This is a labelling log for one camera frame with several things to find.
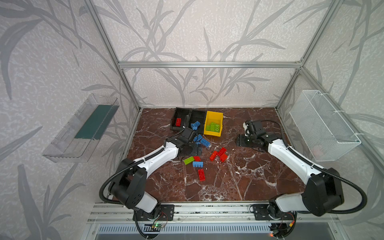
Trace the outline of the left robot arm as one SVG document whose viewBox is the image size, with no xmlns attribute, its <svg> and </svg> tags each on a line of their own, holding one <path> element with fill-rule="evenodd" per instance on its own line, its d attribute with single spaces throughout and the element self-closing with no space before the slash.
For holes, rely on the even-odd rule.
<svg viewBox="0 0 384 240">
<path fill-rule="evenodd" d="M 157 217 L 161 204 L 146 192 L 147 179 L 161 166 L 175 159 L 185 147 L 189 147 L 196 136 L 196 131 L 184 127 L 177 134 L 166 138 L 151 153 L 135 160 L 122 160 L 115 174 L 102 184 L 99 198 L 105 203 L 123 205 L 134 210 L 135 214 L 142 211 L 150 219 Z"/>
</svg>

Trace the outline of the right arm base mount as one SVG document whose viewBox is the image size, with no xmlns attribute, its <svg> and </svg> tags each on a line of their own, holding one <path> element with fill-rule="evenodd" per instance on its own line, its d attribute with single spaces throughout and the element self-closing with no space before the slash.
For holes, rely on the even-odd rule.
<svg viewBox="0 0 384 240">
<path fill-rule="evenodd" d="M 269 203 L 257 203 L 250 207 L 251 213 L 254 214 L 257 221 L 281 221 L 294 220 L 293 212 L 282 212 L 276 206 Z"/>
</svg>

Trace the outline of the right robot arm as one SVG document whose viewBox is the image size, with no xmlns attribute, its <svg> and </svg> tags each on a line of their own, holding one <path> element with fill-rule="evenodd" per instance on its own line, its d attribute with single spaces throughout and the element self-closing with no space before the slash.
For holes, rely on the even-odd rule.
<svg viewBox="0 0 384 240">
<path fill-rule="evenodd" d="M 353 182 L 342 178 L 333 168 L 325 169 L 304 157 L 287 143 L 284 130 L 278 137 L 263 127 L 263 121 L 245 121 L 245 133 L 238 135 L 238 147 L 265 151 L 291 169 L 305 184 L 302 193 L 284 194 L 269 201 L 268 211 L 275 218 L 281 213 L 301 212 L 321 217 L 324 214 L 347 215 L 362 210 L 368 203 L 367 194 Z M 361 202 L 354 208 L 337 210 L 345 202 L 343 186 L 346 184 L 361 195 Z"/>
</svg>

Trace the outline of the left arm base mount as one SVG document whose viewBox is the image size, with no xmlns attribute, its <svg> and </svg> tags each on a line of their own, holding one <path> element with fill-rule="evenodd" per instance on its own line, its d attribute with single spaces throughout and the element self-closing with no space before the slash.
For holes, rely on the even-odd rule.
<svg viewBox="0 0 384 240">
<path fill-rule="evenodd" d="M 134 212 L 134 221 L 172 221 L 175 214 L 175 205 L 172 204 L 158 204 L 150 213 L 144 210 Z"/>
</svg>

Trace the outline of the blue lego brick top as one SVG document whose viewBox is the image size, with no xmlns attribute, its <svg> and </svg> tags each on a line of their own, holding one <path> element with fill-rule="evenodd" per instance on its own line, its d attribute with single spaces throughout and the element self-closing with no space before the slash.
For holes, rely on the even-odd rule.
<svg viewBox="0 0 384 240">
<path fill-rule="evenodd" d="M 199 121 L 196 121 L 194 123 L 191 124 L 191 128 L 194 130 L 194 131 L 197 131 L 199 126 L 201 125 L 201 123 Z"/>
</svg>

